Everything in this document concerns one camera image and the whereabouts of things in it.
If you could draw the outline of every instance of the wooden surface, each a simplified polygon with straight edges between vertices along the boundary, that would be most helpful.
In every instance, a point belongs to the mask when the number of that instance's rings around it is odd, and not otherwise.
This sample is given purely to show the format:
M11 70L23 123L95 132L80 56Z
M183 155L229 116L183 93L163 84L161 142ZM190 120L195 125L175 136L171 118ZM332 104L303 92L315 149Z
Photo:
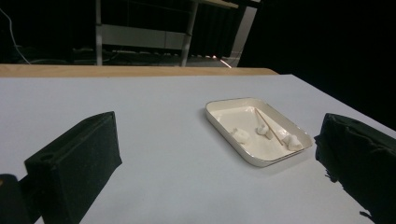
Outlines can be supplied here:
M277 75L267 68L0 64L0 77L174 77Z

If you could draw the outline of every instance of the black padded block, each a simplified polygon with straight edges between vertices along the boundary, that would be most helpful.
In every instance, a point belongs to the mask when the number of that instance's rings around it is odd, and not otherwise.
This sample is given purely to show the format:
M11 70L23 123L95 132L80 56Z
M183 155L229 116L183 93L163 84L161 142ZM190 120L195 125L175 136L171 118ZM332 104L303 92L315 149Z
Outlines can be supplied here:
M395 224L396 139L358 120L326 114L315 140L317 160L331 180L339 181L372 221Z
M0 223L30 223L21 188L15 175L0 175Z
M84 119L27 159L44 222L79 223L121 164L114 112Z

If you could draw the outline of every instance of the white table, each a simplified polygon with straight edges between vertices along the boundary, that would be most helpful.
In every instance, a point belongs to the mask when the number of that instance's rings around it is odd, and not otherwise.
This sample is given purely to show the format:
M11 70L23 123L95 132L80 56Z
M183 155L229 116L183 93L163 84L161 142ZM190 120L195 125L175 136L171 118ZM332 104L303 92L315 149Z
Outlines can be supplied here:
M372 223L325 176L315 145L265 168L244 161L205 117L206 103L241 97L263 99L312 137L327 112L396 137L292 75L3 77L0 171L23 178L33 153L115 111L123 164L81 223Z

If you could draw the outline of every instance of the metal table leg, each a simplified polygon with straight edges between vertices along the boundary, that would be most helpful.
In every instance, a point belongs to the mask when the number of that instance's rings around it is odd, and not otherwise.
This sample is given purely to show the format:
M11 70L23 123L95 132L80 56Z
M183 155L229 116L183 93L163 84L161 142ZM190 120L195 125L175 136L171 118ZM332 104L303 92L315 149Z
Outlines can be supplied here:
M187 63L187 58L189 57L190 43L192 38L192 30L194 28L195 17L197 15L199 3L191 1L191 14L189 18L189 23L187 27L187 32L184 35L183 47L181 49L181 62L180 66L185 67Z
M96 0L96 65L103 64L102 58L102 21L101 21L101 0Z

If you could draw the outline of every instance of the table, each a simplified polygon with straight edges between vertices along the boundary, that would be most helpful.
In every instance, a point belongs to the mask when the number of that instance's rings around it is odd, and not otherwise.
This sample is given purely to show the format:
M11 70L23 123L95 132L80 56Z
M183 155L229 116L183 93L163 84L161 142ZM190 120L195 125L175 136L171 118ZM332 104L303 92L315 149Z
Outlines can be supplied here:
M114 67L111 75L75 77L87 70L36 68L0 66L2 173L24 177L23 161L57 136L92 115L116 113L123 164L81 223L372 223L342 186L325 176L315 145L254 167L205 117L210 101L255 97L312 137L327 112L396 137L293 75L197 76L184 70L160 77L157 68L153 76L126 77L126 68Z
M268 68L0 64L0 77L173 77L277 75Z
M186 33L164 32L134 27L102 24L101 0L95 0L96 64L102 65L102 45L123 45L160 49L181 49L180 66L184 67L190 51L192 30L199 4L215 7L237 8L238 5L221 0L191 0L191 10Z

